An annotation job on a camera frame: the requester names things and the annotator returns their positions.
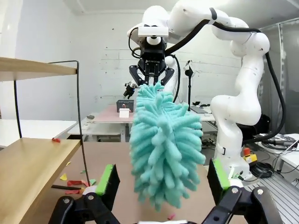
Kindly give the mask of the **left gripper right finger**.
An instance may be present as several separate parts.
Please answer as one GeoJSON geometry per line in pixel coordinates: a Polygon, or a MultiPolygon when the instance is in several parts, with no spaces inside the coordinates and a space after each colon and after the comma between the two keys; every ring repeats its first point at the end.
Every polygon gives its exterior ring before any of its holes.
{"type": "Polygon", "coordinates": [[[211,159],[207,174],[215,206],[204,224],[228,224],[234,215],[243,216],[249,224],[279,224],[280,214],[266,187],[246,190],[242,183],[231,183],[216,159],[211,159]]]}

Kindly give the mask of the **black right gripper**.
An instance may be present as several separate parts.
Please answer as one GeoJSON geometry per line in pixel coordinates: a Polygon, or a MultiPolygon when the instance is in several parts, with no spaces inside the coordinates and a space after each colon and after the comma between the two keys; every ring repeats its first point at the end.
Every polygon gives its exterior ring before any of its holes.
{"type": "Polygon", "coordinates": [[[174,69],[167,68],[165,63],[165,42],[162,37],[145,37],[140,42],[141,54],[137,65],[129,66],[129,72],[137,86],[146,84],[150,77],[155,81],[165,71],[161,85],[166,85],[174,74],[174,69]],[[138,68],[144,75],[144,80],[138,75],[138,68]]]}

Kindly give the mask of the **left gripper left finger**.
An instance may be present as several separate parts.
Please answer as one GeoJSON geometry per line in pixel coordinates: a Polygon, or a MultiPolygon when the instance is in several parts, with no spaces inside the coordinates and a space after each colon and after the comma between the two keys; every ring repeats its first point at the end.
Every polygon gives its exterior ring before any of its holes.
{"type": "Polygon", "coordinates": [[[82,195],[79,199],[70,196],[59,198],[49,223],[84,224],[95,221],[97,224],[118,224],[112,209],[119,184],[116,165],[108,164],[93,192],[82,195]]]}

